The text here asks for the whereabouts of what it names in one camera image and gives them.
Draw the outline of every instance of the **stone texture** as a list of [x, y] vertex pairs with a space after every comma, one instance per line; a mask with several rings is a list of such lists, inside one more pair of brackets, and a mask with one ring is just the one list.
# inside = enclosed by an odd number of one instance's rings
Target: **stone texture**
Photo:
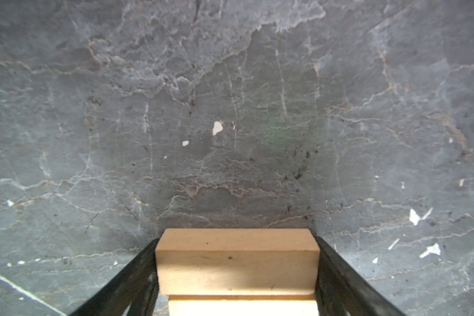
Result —
[[168, 227], [310, 228], [474, 315], [474, 0], [0, 1], [0, 315], [70, 313]]

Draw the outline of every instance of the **marble floor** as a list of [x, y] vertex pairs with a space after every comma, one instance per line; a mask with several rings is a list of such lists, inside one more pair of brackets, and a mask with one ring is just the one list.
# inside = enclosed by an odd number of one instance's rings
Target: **marble floor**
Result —
[[474, 316], [474, 0], [0, 0], [0, 315], [168, 227], [310, 228]]

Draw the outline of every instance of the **white vein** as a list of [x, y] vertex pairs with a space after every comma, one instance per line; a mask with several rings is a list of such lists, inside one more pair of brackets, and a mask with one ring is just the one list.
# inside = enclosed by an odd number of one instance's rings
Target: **white vein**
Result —
[[279, 51], [275, 50], [275, 59], [278, 62], [279, 75], [281, 76], [281, 104], [283, 105], [284, 117], [288, 117], [288, 111], [286, 109], [286, 102], [284, 101], [284, 77], [283, 70], [281, 69], [281, 63], [279, 62]]
[[400, 238], [395, 239], [393, 241], [393, 243], [388, 247], [388, 250], [392, 250], [393, 246], [395, 246], [398, 243], [399, 240], [400, 240]]
[[45, 302], [44, 300], [41, 300], [40, 298], [38, 298], [38, 297], [35, 296], [34, 294], [28, 292], [27, 290], [23, 289], [23, 288], [20, 287], [19, 285], [13, 283], [11, 280], [7, 279], [5, 276], [3, 277], [3, 276], [0, 275], [0, 281], [9, 284], [13, 289], [15, 289], [16, 291], [18, 291], [19, 293], [24, 294], [24, 295], [28, 296], [29, 298], [31, 298], [32, 300], [41, 303], [41, 304], [44, 305], [45, 307], [50, 308], [52, 311], [54, 311], [54, 312], [56, 312], [56, 313], [58, 313], [58, 314], [60, 314], [60, 315], [62, 315], [62, 316], [67, 316], [67, 314], [65, 314], [65, 313], [62, 312], [61, 310], [59, 310], [59, 309], [57, 309], [56, 307], [50, 305], [49, 303]]

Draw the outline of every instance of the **light wooden block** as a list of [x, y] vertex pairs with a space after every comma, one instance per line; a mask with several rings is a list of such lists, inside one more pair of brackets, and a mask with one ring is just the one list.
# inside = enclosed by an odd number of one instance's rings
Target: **light wooden block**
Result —
[[318, 261], [307, 229], [167, 229], [156, 247], [164, 295], [309, 295]]
[[318, 316], [314, 295], [178, 296], [169, 298], [170, 316]]

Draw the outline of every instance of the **black metal arm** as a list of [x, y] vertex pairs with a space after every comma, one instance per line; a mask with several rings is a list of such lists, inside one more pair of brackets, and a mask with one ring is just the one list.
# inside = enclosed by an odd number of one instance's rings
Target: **black metal arm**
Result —
[[[405, 316], [365, 281], [321, 237], [316, 301], [320, 316]], [[151, 316], [158, 297], [153, 240], [105, 287], [70, 316]]]

